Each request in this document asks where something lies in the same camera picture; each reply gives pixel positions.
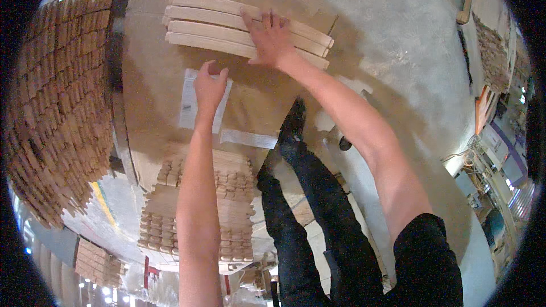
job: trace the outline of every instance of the left hand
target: left hand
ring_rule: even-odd
[[[197,79],[193,82],[195,96],[197,97],[197,116],[205,119],[214,119],[216,108],[218,108],[228,79],[228,69],[224,68],[217,79],[213,79],[209,74],[209,65],[215,61],[204,62],[197,74]]]

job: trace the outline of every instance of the cardboard sheet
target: cardboard sheet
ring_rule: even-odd
[[[273,7],[324,33],[328,33],[335,20],[334,14],[323,10],[320,0],[235,1]],[[156,183],[167,142],[189,143],[191,139],[193,131],[179,127],[186,69],[199,69],[203,62],[211,59],[216,59],[221,67],[229,68],[233,85],[220,133],[226,128],[277,136],[294,99],[297,95],[306,95],[304,89],[288,76],[276,70],[250,66],[246,58],[167,43],[162,24],[167,4],[168,0],[129,0],[124,21],[123,98],[129,146],[139,183],[149,191]],[[306,103],[310,108],[308,112],[317,111],[316,101],[308,99]],[[219,141],[219,134],[215,134],[215,149],[248,156],[255,171],[269,151]]]

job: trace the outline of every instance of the electrical wire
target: electrical wire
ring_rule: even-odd
[[[461,153],[453,153],[445,158],[442,159],[442,162],[446,162],[456,156],[462,156],[462,163],[467,167],[474,166],[474,161],[478,157],[478,152],[481,151],[481,146],[479,145],[481,141],[481,136],[479,135],[473,135],[468,142],[466,143],[466,146],[468,147],[466,150],[462,151]]]

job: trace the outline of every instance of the plastic wrap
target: plastic wrap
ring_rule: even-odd
[[[179,275],[161,271],[159,276],[148,278],[148,289],[144,289],[144,266],[132,263],[121,277],[123,290],[135,299],[156,304],[158,307],[177,307]]]
[[[224,298],[224,307],[267,307],[267,305],[262,297],[256,297],[254,292],[244,288]]]

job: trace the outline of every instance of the white label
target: white label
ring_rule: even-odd
[[[233,129],[222,129],[222,133],[220,133],[220,143],[233,142],[237,144],[268,149],[275,148],[277,140],[278,137],[241,132]]]
[[[184,74],[184,87],[182,89],[182,102],[180,103],[180,115],[178,119],[178,126],[181,128],[194,129],[195,117],[197,116],[197,97],[195,96],[195,88],[193,87],[193,81],[197,78],[197,70],[186,69]],[[222,118],[226,111],[226,104],[228,103],[229,92],[231,91],[231,85],[233,80],[228,78],[226,85],[226,92],[220,101],[220,105],[216,109],[214,115],[214,121],[212,122],[212,132],[218,134],[220,132],[220,126],[222,125]]]

